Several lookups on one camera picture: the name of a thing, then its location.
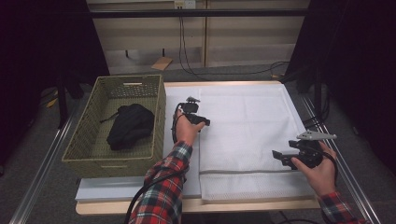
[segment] green wicker basket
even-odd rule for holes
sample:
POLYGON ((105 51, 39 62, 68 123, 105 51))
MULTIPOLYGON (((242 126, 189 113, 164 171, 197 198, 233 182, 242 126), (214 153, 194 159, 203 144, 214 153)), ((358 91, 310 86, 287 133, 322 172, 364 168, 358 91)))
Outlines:
POLYGON ((82 178, 144 175, 163 158, 165 106, 161 75, 97 78, 62 162, 82 178), (113 151, 106 139, 114 120, 99 121, 131 104, 141 104, 155 115, 153 132, 133 148, 113 151))

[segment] red plaid shirt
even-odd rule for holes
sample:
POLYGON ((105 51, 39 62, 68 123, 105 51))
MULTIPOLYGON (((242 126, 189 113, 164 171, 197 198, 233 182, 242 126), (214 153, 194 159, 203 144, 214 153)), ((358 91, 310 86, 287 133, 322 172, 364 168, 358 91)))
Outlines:
MULTIPOLYGON (((172 152, 148 170, 145 183, 159 177, 186 170, 189 167, 192 147, 184 142, 175 144, 172 152)), ((177 175, 152 186, 132 212, 129 223, 181 223, 181 201, 184 176, 177 175)), ((338 192, 319 198, 323 219, 327 223, 361 224, 338 192)))

